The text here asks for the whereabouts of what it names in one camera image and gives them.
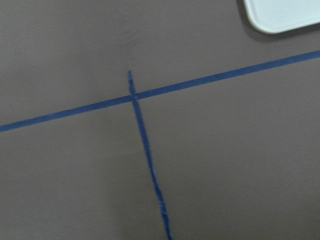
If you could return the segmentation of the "cream bear tray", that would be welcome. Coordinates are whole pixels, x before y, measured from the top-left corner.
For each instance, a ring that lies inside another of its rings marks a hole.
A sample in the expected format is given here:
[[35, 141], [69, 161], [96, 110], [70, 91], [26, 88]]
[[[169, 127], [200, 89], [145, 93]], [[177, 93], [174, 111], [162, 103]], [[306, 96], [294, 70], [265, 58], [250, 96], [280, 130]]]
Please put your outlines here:
[[250, 24], [265, 34], [279, 34], [320, 23], [319, 0], [245, 0]]

